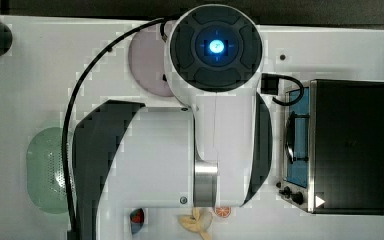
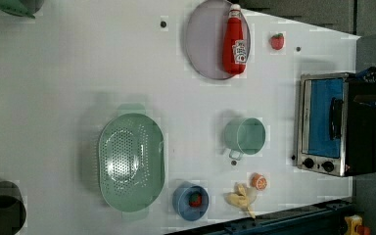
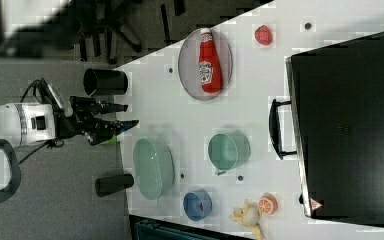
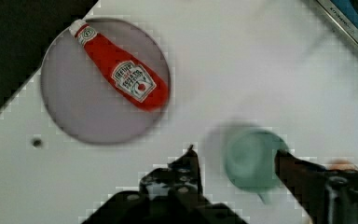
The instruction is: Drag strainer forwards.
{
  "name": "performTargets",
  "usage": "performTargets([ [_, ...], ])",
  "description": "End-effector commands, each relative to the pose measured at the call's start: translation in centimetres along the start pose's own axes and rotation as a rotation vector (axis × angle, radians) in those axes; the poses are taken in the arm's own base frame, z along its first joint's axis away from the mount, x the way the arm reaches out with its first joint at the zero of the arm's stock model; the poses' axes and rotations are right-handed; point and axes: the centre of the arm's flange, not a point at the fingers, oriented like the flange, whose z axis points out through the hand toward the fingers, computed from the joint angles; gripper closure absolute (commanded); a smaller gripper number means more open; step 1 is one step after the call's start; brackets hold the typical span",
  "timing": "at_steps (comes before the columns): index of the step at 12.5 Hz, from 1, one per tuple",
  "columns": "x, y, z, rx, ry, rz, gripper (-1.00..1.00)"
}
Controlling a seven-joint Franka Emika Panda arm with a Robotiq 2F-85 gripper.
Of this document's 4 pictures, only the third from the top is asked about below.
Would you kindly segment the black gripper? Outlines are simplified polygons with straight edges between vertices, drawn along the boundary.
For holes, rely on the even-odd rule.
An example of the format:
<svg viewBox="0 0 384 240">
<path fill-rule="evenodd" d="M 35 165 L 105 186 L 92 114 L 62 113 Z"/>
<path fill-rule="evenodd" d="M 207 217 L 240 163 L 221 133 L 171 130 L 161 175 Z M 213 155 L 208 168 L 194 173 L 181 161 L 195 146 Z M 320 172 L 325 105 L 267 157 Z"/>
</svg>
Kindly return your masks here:
<svg viewBox="0 0 384 240">
<path fill-rule="evenodd" d="M 126 112 L 128 109 L 127 105 L 115 103 L 101 105 L 93 98 L 78 96 L 69 97 L 69 107 L 72 110 L 70 116 L 62 113 L 56 118 L 56 137 L 58 139 L 69 139 L 76 135 L 84 135 L 92 146 L 99 144 L 101 141 L 101 138 L 98 136 L 100 120 L 95 118 L 95 115 L 100 111 L 102 114 L 107 114 Z M 138 120 L 104 121 L 103 128 L 113 135 L 119 135 L 138 124 Z"/>
</svg>

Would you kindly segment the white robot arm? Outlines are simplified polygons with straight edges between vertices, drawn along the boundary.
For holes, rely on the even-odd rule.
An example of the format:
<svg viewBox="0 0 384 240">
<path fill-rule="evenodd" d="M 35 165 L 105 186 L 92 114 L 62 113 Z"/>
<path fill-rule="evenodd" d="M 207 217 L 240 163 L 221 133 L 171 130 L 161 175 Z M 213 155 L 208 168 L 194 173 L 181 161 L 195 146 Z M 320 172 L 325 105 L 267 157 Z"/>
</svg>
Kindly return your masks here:
<svg viewBox="0 0 384 240">
<path fill-rule="evenodd" d="M 125 112 L 126 105 L 72 96 L 64 106 L 56 100 L 43 103 L 0 105 L 0 204 L 21 185 L 22 172 L 15 150 L 20 147 L 55 146 L 59 141 L 83 135 L 94 146 L 136 127 L 137 120 L 103 120 L 102 115 Z"/>
</svg>

